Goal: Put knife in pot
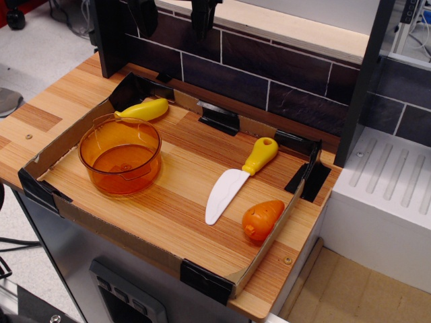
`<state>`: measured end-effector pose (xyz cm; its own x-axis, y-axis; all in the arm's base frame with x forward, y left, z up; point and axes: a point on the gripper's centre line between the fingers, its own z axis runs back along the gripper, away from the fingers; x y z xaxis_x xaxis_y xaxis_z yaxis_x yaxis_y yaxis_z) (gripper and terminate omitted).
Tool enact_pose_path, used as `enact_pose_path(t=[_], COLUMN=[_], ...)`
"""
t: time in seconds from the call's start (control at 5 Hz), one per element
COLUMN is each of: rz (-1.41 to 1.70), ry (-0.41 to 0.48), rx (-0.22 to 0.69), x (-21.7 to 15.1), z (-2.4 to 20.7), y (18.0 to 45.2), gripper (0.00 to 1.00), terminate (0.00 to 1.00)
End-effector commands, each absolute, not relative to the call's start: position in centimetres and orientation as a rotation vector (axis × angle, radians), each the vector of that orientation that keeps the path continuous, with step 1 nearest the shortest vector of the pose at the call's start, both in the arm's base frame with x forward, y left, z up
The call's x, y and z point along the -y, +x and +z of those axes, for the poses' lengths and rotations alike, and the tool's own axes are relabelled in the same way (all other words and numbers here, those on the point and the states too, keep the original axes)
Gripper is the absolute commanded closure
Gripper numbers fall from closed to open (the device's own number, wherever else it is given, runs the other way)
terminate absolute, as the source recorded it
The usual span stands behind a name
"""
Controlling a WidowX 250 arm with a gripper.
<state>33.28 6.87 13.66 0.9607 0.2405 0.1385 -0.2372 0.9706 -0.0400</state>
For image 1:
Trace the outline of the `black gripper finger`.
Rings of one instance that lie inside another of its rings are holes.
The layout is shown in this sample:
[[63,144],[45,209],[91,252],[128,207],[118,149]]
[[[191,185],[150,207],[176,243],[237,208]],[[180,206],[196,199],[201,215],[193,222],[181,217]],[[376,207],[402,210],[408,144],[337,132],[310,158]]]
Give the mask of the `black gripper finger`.
[[127,5],[142,36],[151,37],[158,27],[158,9],[154,0],[128,0]]
[[192,0],[191,22],[198,42],[206,39],[207,33],[213,28],[216,6],[222,0]]

